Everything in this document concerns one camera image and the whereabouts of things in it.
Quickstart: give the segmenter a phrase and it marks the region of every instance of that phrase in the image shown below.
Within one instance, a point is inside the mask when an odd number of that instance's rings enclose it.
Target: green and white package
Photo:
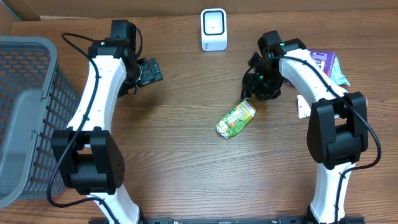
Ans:
[[[246,100],[224,116],[217,124],[217,132],[226,139],[237,135],[253,119],[256,109]]]

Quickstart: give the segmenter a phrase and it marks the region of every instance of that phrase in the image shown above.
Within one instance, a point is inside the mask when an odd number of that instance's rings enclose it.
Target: wooden table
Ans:
[[[256,117],[225,140],[216,123],[239,103],[241,79],[263,32],[300,38],[336,52],[349,91],[369,101],[368,120],[383,147],[381,162],[353,173],[345,209],[368,223],[398,222],[398,9],[278,12],[228,16],[228,48],[203,52],[199,16],[128,18],[142,31],[143,56],[155,57],[164,80],[116,103],[113,137],[126,161],[126,186],[147,217],[270,218],[304,215],[315,190],[307,119],[298,119],[297,90],[284,85],[272,101],[254,101]],[[16,22],[13,35],[49,38],[79,92],[88,61],[60,37],[109,36],[111,19]],[[87,49],[88,42],[73,41]],[[358,165],[374,160],[369,149]],[[58,202],[83,198],[67,190]],[[94,203],[54,208],[19,201],[0,211],[4,223],[86,223],[103,217]]]

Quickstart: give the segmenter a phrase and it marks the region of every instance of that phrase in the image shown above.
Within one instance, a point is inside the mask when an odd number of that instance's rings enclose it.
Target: gray container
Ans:
[[[65,129],[79,96],[42,37],[0,37],[0,208],[45,198],[57,162],[50,138]],[[52,195],[65,189],[57,174]]]

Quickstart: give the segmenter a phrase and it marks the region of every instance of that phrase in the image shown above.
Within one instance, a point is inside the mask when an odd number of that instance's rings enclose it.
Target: purple package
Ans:
[[[331,69],[333,68],[333,64],[335,62],[336,54],[333,52],[324,52],[317,50],[308,50],[310,52],[312,60],[318,65],[323,72],[330,78]],[[286,83],[289,85],[293,85],[288,79],[286,79]]]

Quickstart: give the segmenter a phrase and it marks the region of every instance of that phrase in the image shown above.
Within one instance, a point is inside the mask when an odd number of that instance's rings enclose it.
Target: cable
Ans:
[[[82,36],[82,35],[71,34],[71,33],[67,33],[67,32],[66,32],[66,33],[63,33],[63,34],[61,35],[62,39],[63,39],[66,43],[68,43],[68,44],[71,45],[74,49],[76,49],[77,51],[79,51],[82,55],[84,55],[84,56],[91,62],[91,64],[93,64],[93,67],[94,67],[94,69],[95,69],[95,85],[94,85],[94,89],[93,89],[93,94],[92,94],[92,96],[91,96],[91,98],[90,98],[90,101],[89,101],[89,103],[88,103],[88,105],[87,105],[86,113],[83,115],[82,121],[81,121],[81,123],[80,123],[78,129],[76,130],[75,134],[73,135],[73,137],[71,138],[69,144],[68,144],[67,147],[65,148],[63,154],[61,155],[61,157],[60,157],[60,159],[59,159],[59,161],[58,161],[57,166],[54,168],[53,172],[51,173],[51,178],[50,178],[49,184],[48,184],[48,186],[47,186],[47,200],[50,202],[51,205],[53,205],[54,207],[58,207],[58,208],[66,208],[66,207],[70,207],[70,206],[73,206],[73,205],[78,205],[78,204],[83,203],[83,202],[98,201],[100,205],[104,205],[104,208],[105,208],[106,211],[109,213],[109,216],[111,216],[111,218],[113,219],[113,221],[115,222],[115,224],[118,224],[118,223],[119,223],[118,219],[114,216],[112,210],[109,208],[109,206],[106,204],[106,202],[105,202],[104,199],[102,199],[102,198],[99,198],[99,197],[90,197],[90,198],[84,198],[84,199],[81,199],[81,200],[77,200],[76,202],[70,202],[70,203],[66,203],[66,204],[60,204],[60,203],[54,202],[54,201],[52,200],[52,197],[51,197],[51,188],[52,188],[52,184],[54,183],[55,176],[56,176],[57,172],[59,171],[60,165],[61,165],[63,159],[65,158],[65,155],[69,152],[69,150],[71,149],[72,145],[74,145],[74,143],[75,143],[75,141],[76,141],[76,138],[77,138],[78,134],[79,134],[80,131],[83,129],[83,127],[84,127],[84,125],[85,125],[85,123],[86,123],[86,120],[88,119],[88,114],[90,113],[91,106],[93,106],[93,102],[94,102],[94,99],[95,99],[95,95],[96,95],[96,92],[97,92],[97,89],[98,89],[98,83],[99,83],[99,80],[100,80],[100,73],[99,73],[99,71],[98,71],[98,67],[97,67],[97,65],[95,64],[94,60],[93,60],[92,58],[90,58],[90,57],[87,55],[86,52],[84,52],[82,49],[80,49],[79,47],[77,47],[74,43],[70,42],[70,41],[65,37],[66,35],[72,36],[72,37],[82,38],[82,39],[89,40],[89,41],[92,41],[92,42],[94,42],[94,40],[91,39],[91,38]]]
[[[380,141],[379,141],[379,139],[377,138],[377,135],[376,135],[376,133],[373,131],[372,127],[370,127],[370,125],[363,119],[363,117],[362,117],[361,115],[359,115],[358,112],[356,112],[356,111],[354,110],[354,108],[353,108],[347,101],[345,101],[341,96],[339,96],[339,95],[331,88],[331,86],[325,81],[325,79],[323,79],[323,77],[322,77],[321,74],[318,72],[318,70],[317,70],[314,66],[312,66],[311,64],[309,64],[306,60],[302,60],[302,59],[295,58],[295,57],[289,57],[289,56],[275,56],[275,57],[272,57],[272,58],[266,58],[266,59],[262,60],[261,62],[259,62],[257,65],[255,65],[255,66],[253,66],[253,67],[250,67],[250,68],[246,71],[245,75],[247,75],[254,67],[256,67],[256,66],[258,66],[258,65],[260,65],[260,64],[262,64],[262,63],[265,63],[265,62],[267,62],[267,61],[269,61],[269,60],[277,60],[277,59],[289,59],[289,60],[293,60],[293,61],[296,61],[296,62],[301,62],[301,63],[303,63],[304,65],[306,65],[306,66],[308,66],[309,68],[311,68],[311,70],[312,70],[313,72],[315,72],[315,74],[317,75],[317,77],[318,77],[318,78],[321,80],[321,82],[324,84],[324,86],[326,87],[326,89],[327,89],[328,91],[330,91],[337,99],[339,99],[341,102],[343,102],[343,103],[346,105],[346,107],[347,107],[357,118],[359,118],[359,120],[361,120],[361,122],[366,126],[366,128],[367,128],[368,131],[369,131],[369,133],[371,134],[371,136],[372,136],[374,142],[376,143],[377,156],[376,156],[376,159],[375,159],[372,163],[370,163],[370,164],[368,164],[368,165],[364,165],[364,166],[349,168],[349,169],[345,170],[343,173],[341,173],[341,175],[340,175],[340,179],[339,179],[339,181],[338,181],[337,193],[336,193],[336,203],[335,203],[335,224],[338,224],[338,201],[339,201],[339,199],[340,199],[341,186],[342,186],[342,184],[343,184],[343,179],[344,179],[345,175],[346,175],[348,172],[351,172],[351,171],[354,171],[354,170],[368,169],[368,168],[374,167],[374,166],[380,161],[380,158],[381,158],[381,145],[380,145]]]
[[[139,30],[138,28],[136,28],[136,29],[138,31],[139,38],[141,39],[141,43],[139,44],[139,49],[138,49],[138,52],[136,54],[136,57],[137,57],[137,60],[138,60],[138,58],[139,58],[139,56],[141,55],[141,52],[142,52],[142,34],[141,34],[141,30]]]

